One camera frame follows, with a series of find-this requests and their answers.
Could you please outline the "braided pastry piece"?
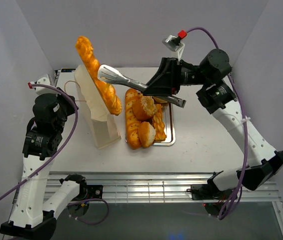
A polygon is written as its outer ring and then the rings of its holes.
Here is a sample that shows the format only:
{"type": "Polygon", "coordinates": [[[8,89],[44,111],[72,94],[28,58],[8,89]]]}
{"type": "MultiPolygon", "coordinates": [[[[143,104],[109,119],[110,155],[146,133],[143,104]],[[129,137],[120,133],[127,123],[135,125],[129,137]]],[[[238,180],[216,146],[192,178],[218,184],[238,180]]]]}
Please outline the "braided pastry piece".
{"type": "Polygon", "coordinates": [[[165,133],[165,124],[163,122],[163,106],[159,103],[155,104],[156,113],[152,116],[152,126],[155,129],[155,141],[164,141],[167,138],[165,133]]]}

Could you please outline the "beige paper bag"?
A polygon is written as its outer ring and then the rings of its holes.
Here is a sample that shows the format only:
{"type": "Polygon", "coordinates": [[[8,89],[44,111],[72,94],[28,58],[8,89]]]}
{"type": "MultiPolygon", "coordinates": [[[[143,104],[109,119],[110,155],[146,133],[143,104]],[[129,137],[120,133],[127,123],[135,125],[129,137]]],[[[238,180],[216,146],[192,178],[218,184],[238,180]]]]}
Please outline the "beige paper bag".
{"type": "Polygon", "coordinates": [[[79,113],[90,129],[94,144],[103,149],[121,139],[114,116],[108,111],[94,81],[83,65],[62,68],[58,84],[75,98],[79,113]]]}

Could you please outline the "metal serving tongs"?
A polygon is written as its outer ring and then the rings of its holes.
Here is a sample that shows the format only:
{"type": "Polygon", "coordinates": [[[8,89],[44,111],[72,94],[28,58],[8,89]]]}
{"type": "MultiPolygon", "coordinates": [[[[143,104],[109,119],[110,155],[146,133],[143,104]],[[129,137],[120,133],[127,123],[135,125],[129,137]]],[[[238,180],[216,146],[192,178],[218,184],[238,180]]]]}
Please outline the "metal serving tongs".
{"type": "MultiPolygon", "coordinates": [[[[122,85],[122,86],[126,86],[129,88],[133,88],[135,90],[138,90],[140,92],[142,92],[145,96],[146,94],[146,89],[147,89],[147,85],[144,83],[141,83],[139,81],[136,81],[134,79],[131,79],[129,77],[126,77],[125,75],[123,75],[120,71],[118,71],[117,69],[108,66],[106,64],[102,64],[97,72],[97,78],[100,81],[103,81],[105,83],[109,83],[112,85],[122,85]]],[[[151,96],[155,96],[158,97],[160,99],[166,100],[171,104],[174,104],[178,107],[184,108],[185,104],[186,104],[186,100],[178,98],[176,96],[172,96],[172,95],[168,95],[168,96],[161,96],[158,93],[155,94],[150,94],[151,96]]]]}

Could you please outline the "long scored baguette loaf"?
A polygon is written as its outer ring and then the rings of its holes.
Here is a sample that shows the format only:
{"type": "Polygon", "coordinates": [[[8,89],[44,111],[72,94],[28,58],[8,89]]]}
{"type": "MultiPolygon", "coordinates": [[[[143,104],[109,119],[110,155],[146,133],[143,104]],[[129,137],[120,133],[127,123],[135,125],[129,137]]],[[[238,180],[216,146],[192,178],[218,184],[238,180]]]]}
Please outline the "long scored baguette loaf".
{"type": "Polygon", "coordinates": [[[139,93],[133,89],[129,88],[125,93],[125,130],[126,130],[126,140],[128,145],[136,150],[142,146],[138,128],[141,124],[134,112],[133,103],[140,98],[139,93]]]}

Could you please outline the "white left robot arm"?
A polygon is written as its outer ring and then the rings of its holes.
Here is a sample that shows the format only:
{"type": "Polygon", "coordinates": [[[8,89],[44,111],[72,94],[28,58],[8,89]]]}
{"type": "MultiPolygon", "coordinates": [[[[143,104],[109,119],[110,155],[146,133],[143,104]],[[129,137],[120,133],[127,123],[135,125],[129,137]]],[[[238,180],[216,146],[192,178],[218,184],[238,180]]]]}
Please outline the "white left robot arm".
{"type": "Polygon", "coordinates": [[[32,108],[23,144],[23,173],[18,185],[16,205],[0,233],[27,240],[49,240],[54,235],[57,219],[71,201],[82,200],[88,188],[83,176],[73,174],[61,179],[61,186],[44,201],[50,169],[55,157],[70,138],[62,133],[70,115],[78,115],[73,96],[49,86],[51,93],[39,95],[32,108]]]}

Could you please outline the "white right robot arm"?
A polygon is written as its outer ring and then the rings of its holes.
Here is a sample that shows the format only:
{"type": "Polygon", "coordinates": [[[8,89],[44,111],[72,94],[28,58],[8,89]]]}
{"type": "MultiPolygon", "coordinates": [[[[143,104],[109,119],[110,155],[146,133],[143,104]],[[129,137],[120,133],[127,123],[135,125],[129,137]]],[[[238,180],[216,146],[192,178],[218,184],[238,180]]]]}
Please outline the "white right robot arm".
{"type": "Polygon", "coordinates": [[[156,96],[184,107],[184,102],[172,95],[177,94],[181,86],[202,86],[196,93],[199,102],[221,123],[246,158],[245,169],[214,173],[206,184],[195,190],[195,194],[207,194],[214,199],[237,186],[254,191],[283,167],[283,150],[276,150],[262,137],[242,111],[235,91],[224,82],[231,70],[229,56],[217,48],[211,50],[199,65],[163,57],[143,91],[146,96],[156,96]]]}

